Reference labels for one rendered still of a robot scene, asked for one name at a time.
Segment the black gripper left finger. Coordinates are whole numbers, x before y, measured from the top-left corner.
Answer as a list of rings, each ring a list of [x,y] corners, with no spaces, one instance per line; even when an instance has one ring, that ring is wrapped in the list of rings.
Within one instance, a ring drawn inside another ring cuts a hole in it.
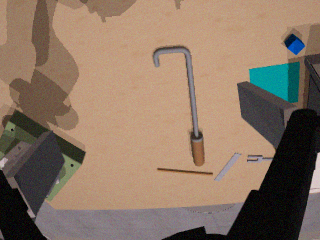
[[[4,240],[47,240],[31,218],[36,217],[64,163],[51,130],[42,133],[6,175],[0,170]]]

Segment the teal square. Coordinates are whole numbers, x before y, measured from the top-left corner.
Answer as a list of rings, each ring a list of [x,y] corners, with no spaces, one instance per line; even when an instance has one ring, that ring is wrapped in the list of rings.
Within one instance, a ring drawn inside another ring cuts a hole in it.
[[[298,102],[300,62],[249,69],[250,83],[290,102]]]

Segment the grey flat bar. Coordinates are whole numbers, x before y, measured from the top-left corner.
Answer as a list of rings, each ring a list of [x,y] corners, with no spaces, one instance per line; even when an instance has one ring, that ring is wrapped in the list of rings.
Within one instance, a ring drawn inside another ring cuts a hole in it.
[[[222,171],[218,174],[218,176],[214,180],[220,181],[241,155],[242,154],[235,153],[233,155],[233,157],[229,160],[229,162],[225,165],[225,167],[222,169]]]

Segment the grey wrench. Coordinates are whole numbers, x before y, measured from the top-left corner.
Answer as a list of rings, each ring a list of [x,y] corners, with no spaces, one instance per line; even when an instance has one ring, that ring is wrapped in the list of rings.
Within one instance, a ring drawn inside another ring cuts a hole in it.
[[[247,163],[261,163],[262,161],[272,161],[273,158],[263,158],[260,155],[248,155],[248,158],[258,158],[258,160],[247,160]]]

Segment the wooden tool handle with metal rod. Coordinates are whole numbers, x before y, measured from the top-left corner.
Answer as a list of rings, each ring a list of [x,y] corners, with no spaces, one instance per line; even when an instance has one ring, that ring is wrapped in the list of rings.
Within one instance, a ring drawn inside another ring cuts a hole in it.
[[[153,55],[153,60],[154,60],[155,67],[159,67],[160,64],[159,64],[158,57],[160,54],[180,53],[180,52],[184,53],[186,57],[186,65],[187,65],[187,73],[188,73],[188,81],[189,81],[189,90],[190,90],[190,99],[191,99],[192,117],[193,117],[193,126],[194,126],[194,132],[191,134],[193,161],[196,166],[200,167],[205,162],[204,145],[203,145],[203,134],[201,132],[198,132],[198,121],[197,121],[197,110],[196,110],[191,54],[189,50],[184,47],[163,48],[155,51]]]

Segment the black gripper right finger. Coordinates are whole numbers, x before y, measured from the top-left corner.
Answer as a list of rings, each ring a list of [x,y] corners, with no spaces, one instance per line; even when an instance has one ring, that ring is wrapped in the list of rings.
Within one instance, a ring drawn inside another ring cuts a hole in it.
[[[241,118],[277,150],[224,240],[298,240],[320,153],[320,116],[248,81],[237,88]]]

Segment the small blue cube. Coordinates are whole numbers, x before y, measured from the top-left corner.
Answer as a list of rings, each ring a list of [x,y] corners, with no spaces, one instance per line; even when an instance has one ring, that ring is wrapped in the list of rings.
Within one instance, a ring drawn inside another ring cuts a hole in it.
[[[304,43],[297,36],[292,34],[285,42],[287,49],[297,55],[304,47]]]

